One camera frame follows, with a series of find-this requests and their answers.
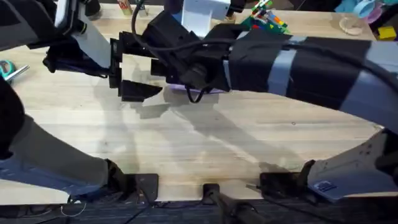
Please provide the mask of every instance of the black arm segment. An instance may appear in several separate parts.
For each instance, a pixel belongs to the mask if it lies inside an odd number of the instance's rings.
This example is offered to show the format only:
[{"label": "black arm segment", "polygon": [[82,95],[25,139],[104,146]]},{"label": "black arm segment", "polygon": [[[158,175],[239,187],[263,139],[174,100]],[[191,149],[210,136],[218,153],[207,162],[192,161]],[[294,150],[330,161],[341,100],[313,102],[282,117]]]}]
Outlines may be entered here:
[{"label": "black arm segment", "polygon": [[292,50],[286,43],[317,46],[369,60],[397,80],[393,42],[274,35],[252,30],[237,40],[226,72],[232,90],[268,92],[349,113],[398,133],[398,94],[373,73],[327,52]]}]

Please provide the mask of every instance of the colorful toy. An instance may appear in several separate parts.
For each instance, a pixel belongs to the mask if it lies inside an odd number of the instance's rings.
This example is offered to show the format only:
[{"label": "colorful toy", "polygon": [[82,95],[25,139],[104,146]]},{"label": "colorful toy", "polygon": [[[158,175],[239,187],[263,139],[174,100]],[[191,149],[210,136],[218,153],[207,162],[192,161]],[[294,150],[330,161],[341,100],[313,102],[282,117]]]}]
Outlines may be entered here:
[{"label": "colorful toy", "polygon": [[251,9],[252,14],[242,24],[251,29],[264,29],[279,34],[289,33],[287,24],[272,13],[271,6],[271,0],[260,0]]}]

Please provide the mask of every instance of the wooden table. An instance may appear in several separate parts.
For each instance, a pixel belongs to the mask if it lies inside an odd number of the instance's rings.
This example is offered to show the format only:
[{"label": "wooden table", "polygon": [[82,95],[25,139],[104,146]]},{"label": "wooden table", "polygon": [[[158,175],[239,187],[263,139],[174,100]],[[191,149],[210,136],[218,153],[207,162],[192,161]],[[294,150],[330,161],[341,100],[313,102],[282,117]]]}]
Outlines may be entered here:
[{"label": "wooden table", "polygon": [[[95,25],[107,39],[131,30],[130,18],[117,5],[104,4],[103,9],[103,18]],[[142,31],[160,9],[149,6],[149,16],[139,20],[137,29]],[[341,14],[275,14],[293,34],[374,40],[368,27],[357,37],[344,34],[338,28]],[[49,73],[42,65],[45,51],[19,47],[0,53],[18,67],[30,65],[14,83],[26,113],[54,136],[87,154],[111,159],[125,173],[158,173],[159,200],[198,200],[207,182],[219,183],[221,191],[234,198],[260,198],[245,184],[255,183],[261,172],[280,167],[300,171],[307,160],[339,154],[378,129],[348,114],[271,94],[206,95],[192,105],[184,92],[164,88],[143,104],[122,103],[107,80]],[[149,70],[149,59],[124,56],[125,79],[165,86]],[[66,199],[56,190],[0,182],[1,205]]]}]

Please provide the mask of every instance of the scissors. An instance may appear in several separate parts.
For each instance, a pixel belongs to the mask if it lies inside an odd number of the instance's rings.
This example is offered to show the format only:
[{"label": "scissors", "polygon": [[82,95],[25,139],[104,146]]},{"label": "scissors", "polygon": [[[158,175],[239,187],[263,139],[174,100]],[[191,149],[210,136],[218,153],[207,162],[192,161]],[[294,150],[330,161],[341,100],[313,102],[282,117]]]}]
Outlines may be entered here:
[{"label": "scissors", "polygon": [[0,60],[0,73],[6,79],[9,75],[15,72],[15,65],[9,60]]},{"label": "scissors", "polygon": [[9,60],[0,60],[0,72],[2,78],[11,84],[12,80],[19,74],[24,73],[29,69],[28,65],[16,70],[15,65]]}]

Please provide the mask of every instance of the toy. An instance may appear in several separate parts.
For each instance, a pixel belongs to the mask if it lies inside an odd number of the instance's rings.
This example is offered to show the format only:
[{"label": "toy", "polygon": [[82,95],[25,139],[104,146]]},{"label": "toy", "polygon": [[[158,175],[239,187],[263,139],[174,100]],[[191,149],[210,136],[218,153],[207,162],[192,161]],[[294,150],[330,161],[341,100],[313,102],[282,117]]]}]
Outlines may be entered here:
[{"label": "toy", "polygon": [[272,1],[260,0],[251,9],[252,14],[242,24],[251,29],[264,29],[279,34],[289,33],[287,24],[272,13],[270,10],[271,6]]},{"label": "toy", "polygon": [[380,27],[379,34],[379,40],[394,40],[397,37],[396,31],[391,26]]}]

